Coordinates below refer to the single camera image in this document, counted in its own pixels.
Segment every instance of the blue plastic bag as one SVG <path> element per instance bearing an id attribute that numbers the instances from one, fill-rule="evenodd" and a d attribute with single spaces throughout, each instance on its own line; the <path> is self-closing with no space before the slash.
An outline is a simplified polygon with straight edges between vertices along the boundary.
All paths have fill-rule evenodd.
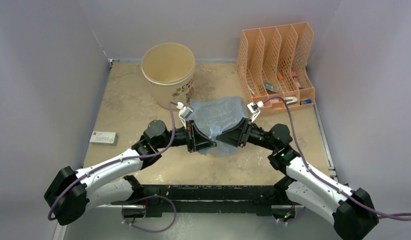
<path id="1" fill-rule="evenodd" d="M 218 157 L 233 154 L 237 148 L 216 140 L 223 131 L 233 128 L 242 118 L 248 118 L 247 107 L 239 96 L 228 96 L 215 101 L 201 102 L 191 99 L 189 104 L 193 113 L 190 120 L 195 121 L 198 129 L 217 143 L 217 147 L 199 151 L 206 155 L 212 153 Z"/>

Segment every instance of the light gray wall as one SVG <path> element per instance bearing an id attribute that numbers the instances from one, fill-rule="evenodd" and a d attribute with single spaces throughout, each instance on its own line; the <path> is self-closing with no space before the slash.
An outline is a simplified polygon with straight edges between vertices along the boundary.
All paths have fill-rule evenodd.
<path id="1" fill-rule="evenodd" d="M 198 61 L 235 61 L 241 30 L 309 22 L 319 39 L 341 0 L 79 0 L 109 58 L 176 42 Z"/>
<path id="2" fill-rule="evenodd" d="M 308 66 L 339 179 L 411 212 L 411 0 L 343 0 Z M 411 222 L 367 239 L 409 240 Z"/>
<path id="3" fill-rule="evenodd" d="M 81 166 L 108 71 L 76 0 L 0 0 L 0 240 L 52 238 L 43 195 Z"/>

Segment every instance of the white box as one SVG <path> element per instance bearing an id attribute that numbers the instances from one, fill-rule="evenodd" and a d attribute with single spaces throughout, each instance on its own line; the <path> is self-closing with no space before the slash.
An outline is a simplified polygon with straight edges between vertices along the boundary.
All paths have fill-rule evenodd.
<path id="1" fill-rule="evenodd" d="M 91 144 L 116 145 L 117 134 L 108 131 L 93 131 L 89 142 Z"/>

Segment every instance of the beige bucket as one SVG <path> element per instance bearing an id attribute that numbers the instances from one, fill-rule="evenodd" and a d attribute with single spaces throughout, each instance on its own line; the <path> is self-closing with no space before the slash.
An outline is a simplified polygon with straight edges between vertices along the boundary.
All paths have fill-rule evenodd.
<path id="1" fill-rule="evenodd" d="M 141 64 L 152 96 L 166 109 L 170 101 L 189 103 L 194 94 L 194 66 L 194 54 L 178 43 L 163 43 L 151 48 Z"/>

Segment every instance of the orange desk organizer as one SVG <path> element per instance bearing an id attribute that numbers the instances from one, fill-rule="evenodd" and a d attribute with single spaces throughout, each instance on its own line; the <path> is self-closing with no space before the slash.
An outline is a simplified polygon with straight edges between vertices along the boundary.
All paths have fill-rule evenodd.
<path id="1" fill-rule="evenodd" d="M 312 107 L 315 88 L 306 72 L 312 43 L 313 30 L 307 22 L 243 30 L 236 73 L 248 101 L 257 103 L 272 96 L 297 97 L 298 102 L 290 105 L 290 110 Z M 273 85 L 279 93 L 268 93 L 264 82 Z M 307 99 L 311 103 L 300 105 Z M 274 114 L 286 108 L 274 99 L 260 110 L 261 114 Z"/>

